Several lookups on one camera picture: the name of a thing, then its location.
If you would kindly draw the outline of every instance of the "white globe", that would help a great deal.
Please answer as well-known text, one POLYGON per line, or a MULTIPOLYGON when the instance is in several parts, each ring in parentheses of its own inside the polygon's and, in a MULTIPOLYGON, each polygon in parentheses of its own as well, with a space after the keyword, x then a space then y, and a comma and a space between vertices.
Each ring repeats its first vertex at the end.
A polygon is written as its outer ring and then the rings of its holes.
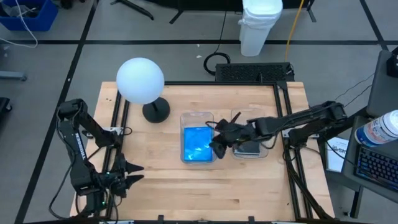
POLYGON ((148 104, 162 94, 164 76, 155 62, 132 58, 120 66, 116 85, 120 94, 131 103, 148 104))

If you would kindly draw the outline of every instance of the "white lamp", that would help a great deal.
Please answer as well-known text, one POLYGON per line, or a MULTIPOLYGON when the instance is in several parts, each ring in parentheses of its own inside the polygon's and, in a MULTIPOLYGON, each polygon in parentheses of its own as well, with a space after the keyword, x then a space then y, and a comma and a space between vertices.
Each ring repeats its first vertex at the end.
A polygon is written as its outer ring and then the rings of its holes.
POLYGON ((159 66, 147 58, 132 58, 118 70, 116 84, 120 94, 131 103, 143 104, 146 120, 160 123, 170 114, 169 103, 159 97, 164 87, 164 76, 159 66))

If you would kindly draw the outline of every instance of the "bottle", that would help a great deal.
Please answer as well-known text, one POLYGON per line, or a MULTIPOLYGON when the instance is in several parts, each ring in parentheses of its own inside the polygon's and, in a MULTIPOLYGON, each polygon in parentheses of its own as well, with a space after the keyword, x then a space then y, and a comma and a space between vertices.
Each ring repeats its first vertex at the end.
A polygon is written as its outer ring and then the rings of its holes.
POLYGON ((355 131, 355 140, 368 147, 376 147, 398 139, 398 110, 374 119, 355 131))

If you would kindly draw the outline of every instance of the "wooden tabletop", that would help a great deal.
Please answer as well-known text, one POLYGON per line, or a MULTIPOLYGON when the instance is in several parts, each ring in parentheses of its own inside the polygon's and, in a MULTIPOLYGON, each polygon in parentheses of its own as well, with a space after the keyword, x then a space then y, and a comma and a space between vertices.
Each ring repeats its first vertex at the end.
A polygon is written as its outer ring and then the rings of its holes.
MULTIPOLYGON (((288 87, 293 112, 307 109, 303 83, 288 83, 288 87)), ((102 127, 110 126, 116 93, 115 82, 102 84, 94 115, 102 127)), ((137 172, 145 178, 128 191, 118 207, 119 219, 156 220, 158 215, 164 215, 165 220, 247 221, 248 216, 254 216, 256 221, 294 220, 281 137, 262 159, 235 159, 227 153, 224 159, 206 165, 188 165, 180 160, 182 113, 209 111, 219 121, 230 120, 232 109, 259 108, 264 116, 276 117, 271 86, 173 85, 165 86, 162 97, 169 102, 171 112, 160 124, 145 120, 142 105, 130 104, 127 126, 132 134, 124 137, 123 153, 129 162, 145 167, 137 172)), ((280 98, 284 108, 282 91, 280 98)), ((309 140, 308 146, 318 150, 314 140, 309 140)), ((87 154, 95 149, 95 142, 89 140, 87 154)), ((104 152, 90 160, 98 172, 102 169, 104 152)), ((319 154, 302 149, 302 160, 309 191, 334 216, 319 154)), ((302 194, 297 192, 304 217, 302 194)), ((85 199, 79 198, 80 209, 84 204, 85 199)), ((75 214, 72 205, 71 215, 75 214)))

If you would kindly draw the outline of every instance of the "yellow cable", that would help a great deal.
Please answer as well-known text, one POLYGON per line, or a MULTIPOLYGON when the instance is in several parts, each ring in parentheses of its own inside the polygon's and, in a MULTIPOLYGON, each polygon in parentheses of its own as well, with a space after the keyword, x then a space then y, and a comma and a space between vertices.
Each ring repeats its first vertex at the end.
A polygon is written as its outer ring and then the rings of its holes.
POLYGON ((292 30, 290 31, 290 34, 289 34, 289 39, 287 39, 286 52, 285 52, 285 62, 287 61, 287 54, 289 52, 290 40, 292 39, 292 36, 293 36, 293 33, 294 33, 294 29, 296 28, 297 19, 299 18, 299 15, 300 15, 300 12, 301 12, 301 8, 303 8, 303 4, 304 4, 304 0, 301 0, 300 7, 298 8, 298 12, 296 14, 296 18, 294 19, 294 22, 293 22, 292 30))

